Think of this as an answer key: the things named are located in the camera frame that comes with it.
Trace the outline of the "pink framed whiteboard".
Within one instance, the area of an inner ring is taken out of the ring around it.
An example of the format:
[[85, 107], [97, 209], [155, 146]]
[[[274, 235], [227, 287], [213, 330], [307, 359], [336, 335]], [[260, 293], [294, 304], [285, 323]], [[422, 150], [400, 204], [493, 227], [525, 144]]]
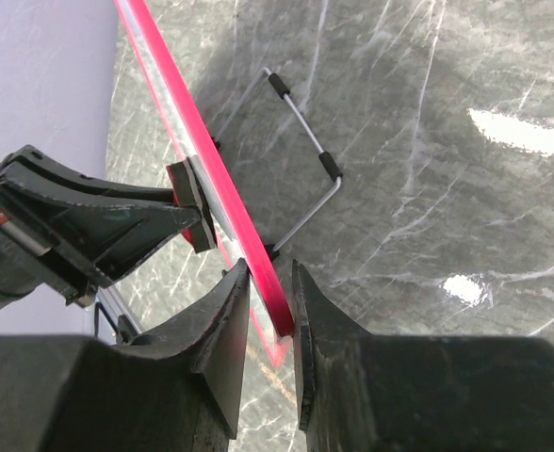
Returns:
[[252, 321], [269, 361], [280, 367], [294, 324], [269, 253], [147, 4], [115, 5], [178, 158], [190, 163], [208, 201], [218, 248], [229, 264], [240, 258], [248, 264], [254, 283]]

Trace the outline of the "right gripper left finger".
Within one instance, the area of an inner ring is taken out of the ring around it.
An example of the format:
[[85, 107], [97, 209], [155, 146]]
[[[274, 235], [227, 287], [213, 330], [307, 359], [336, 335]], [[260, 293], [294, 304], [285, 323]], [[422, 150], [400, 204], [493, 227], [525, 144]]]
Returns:
[[123, 346], [0, 336], [0, 451], [224, 451], [236, 437], [250, 275]]

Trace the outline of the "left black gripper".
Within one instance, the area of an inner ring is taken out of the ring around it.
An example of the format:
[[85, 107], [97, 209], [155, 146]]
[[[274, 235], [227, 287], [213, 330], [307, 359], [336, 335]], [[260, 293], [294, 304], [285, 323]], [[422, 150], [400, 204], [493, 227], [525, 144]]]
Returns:
[[26, 145], [0, 163], [0, 311], [44, 284], [87, 307], [200, 220], [170, 188], [89, 177]]

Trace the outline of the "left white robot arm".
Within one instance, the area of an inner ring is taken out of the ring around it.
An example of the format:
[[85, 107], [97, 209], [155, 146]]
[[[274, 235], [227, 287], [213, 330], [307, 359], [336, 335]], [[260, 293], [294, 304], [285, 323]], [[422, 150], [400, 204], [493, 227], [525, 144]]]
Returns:
[[0, 311], [41, 285], [87, 308], [201, 219], [169, 188], [89, 177], [26, 145], [0, 161]]

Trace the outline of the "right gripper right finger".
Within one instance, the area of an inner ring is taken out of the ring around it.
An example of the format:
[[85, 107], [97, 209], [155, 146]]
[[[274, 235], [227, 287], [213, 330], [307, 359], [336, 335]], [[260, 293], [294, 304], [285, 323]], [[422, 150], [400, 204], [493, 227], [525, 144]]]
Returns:
[[554, 345], [374, 334], [292, 266], [299, 427], [311, 451], [554, 451]]

